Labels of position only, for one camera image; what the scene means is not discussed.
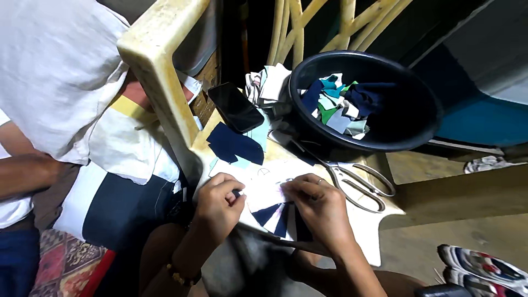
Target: chair armrest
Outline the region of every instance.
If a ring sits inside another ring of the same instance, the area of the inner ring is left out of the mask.
[[[196,166],[199,160],[189,151],[199,130],[172,55],[208,4],[209,0],[157,0],[117,42],[121,58],[143,86],[187,178],[201,175],[201,166]]]

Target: scissor handle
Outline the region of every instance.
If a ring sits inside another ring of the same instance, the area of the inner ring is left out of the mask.
[[[357,180],[360,184],[362,184],[363,186],[368,188],[372,193],[375,193],[375,194],[378,194],[380,196],[387,197],[387,198],[388,197],[393,197],[394,195],[396,195],[396,189],[394,188],[392,183],[385,176],[383,176],[381,173],[376,171],[376,169],[374,169],[374,168],[372,168],[370,166],[367,166],[367,165],[359,164],[359,163],[352,163],[352,166],[357,167],[357,168],[359,168],[359,169],[361,169],[363,171],[366,171],[366,172],[372,174],[375,178],[377,178],[382,183],[384,183],[385,186],[387,186],[387,188],[389,188],[390,192],[388,194],[383,192],[382,190],[378,189],[374,184],[371,184],[371,183],[365,181],[359,175],[355,174],[354,172],[352,172],[352,171],[350,171],[350,170],[348,170],[346,168],[343,168],[341,166],[338,166],[338,168],[341,171],[344,171],[350,177],[352,177],[355,180]]]
[[[340,189],[344,194],[345,194],[345,198],[350,201],[350,203],[352,203],[353,205],[363,209],[363,210],[366,210],[368,212],[372,212],[374,214],[381,214],[383,211],[385,211],[385,201],[381,200],[380,197],[376,196],[375,194],[365,190],[363,187],[360,187],[359,185],[349,181],[349,180],[346,180],[346,179],[342,179],[341,181],[343,181],[344,183],[352,186],[354,189],[358,190],[359,192],[362,192],[363,194],[369,196],[370,198],[372,198],[372,200],[376,201],[376,203],[378,203],[378,210],[372,210],[372,209],[369,209],[369,208],[366,208],[364,207],[363,205],[359,204],[358,202],[352,200],[352,198],[350,198],[346,193],[345,191],[341,188],[341,185],[340,185],[340,181],[338,179],[338,176],[337,174],[335,173],[335,170],[337,170],[338,167],[330,167],[328,168],[328,171],[330,172],[330,176],[332,177],[332,181],[334,182],[336,188]]]

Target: cream plastic chair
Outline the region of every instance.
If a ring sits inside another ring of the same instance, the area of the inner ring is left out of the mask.
[[[119,53],[130,65],[152,102],[192,191],[209,178],[209,165],[215,155],[209,149],[206,139],[222,119],[215,110],[204,130],[198,130],[174,71],[172,54],[201,16],[208,2],[209,0],[157,0],[118,41]],[[302,61],[304,27],[325,2],[312,0],[302,11],[300,0],[276,0],[268,64],[284,62],[292,47],[294,67]],[[355,17],[355,1],[342,0],[339,34],[322,51],[347,48],[365,50],[410,2],[411,0],[378,0]],[[289,19],[292,30],[286,34]],[[350,42],[350,36],[361,28],[364,30]],[[271,140],[268,140],[267,147],[265,163],[297,159]],[[385,163],[379,162],[376,156],[372,156],[355,161],[368,163],[390,176],[386,160]],[[315,165],[311,171],[332,182],[321,165]],[[370,175],[365,175],[362,171],[357,173],[363,178],[371,179]],[[356,197],[361,199],[362,194],[357,192]],[[391,214],[404,214],[391,200],[387,199],[386,204],[384,213],[373,214],[347,202],[347,211],[356,239],[372,265],[381,264],[378,238],[381,219]],[[239,225],[267,234],[247,208],[242,213]],[[317,253],[325,252],[321,246],[313,243],[283,244]]]

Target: wrist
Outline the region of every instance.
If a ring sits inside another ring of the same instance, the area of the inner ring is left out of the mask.
[[[355,254],[358,251],[361,251],[361,248],[357,244],[353,234],[340,238],[332,246],[327,248],[333,259],[345,258],[350,254]]]
[[[216,246],[211,243],[207,233],[191,228],[172,254],[172,264],[182,277],[195,277]]]

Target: hand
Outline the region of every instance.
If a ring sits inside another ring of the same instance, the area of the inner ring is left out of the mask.
[[[198,206],[191,231],[203,233],[216,248],[229,235],[240,219],[246,195],[235,198],[232,191],[245,185],[227,173],[213,176],[198,191]]]
[[[295,202],[312,234],[331,253],[338,253],[355,242],[341,190],[312,173],[296,177],[281,187]]]

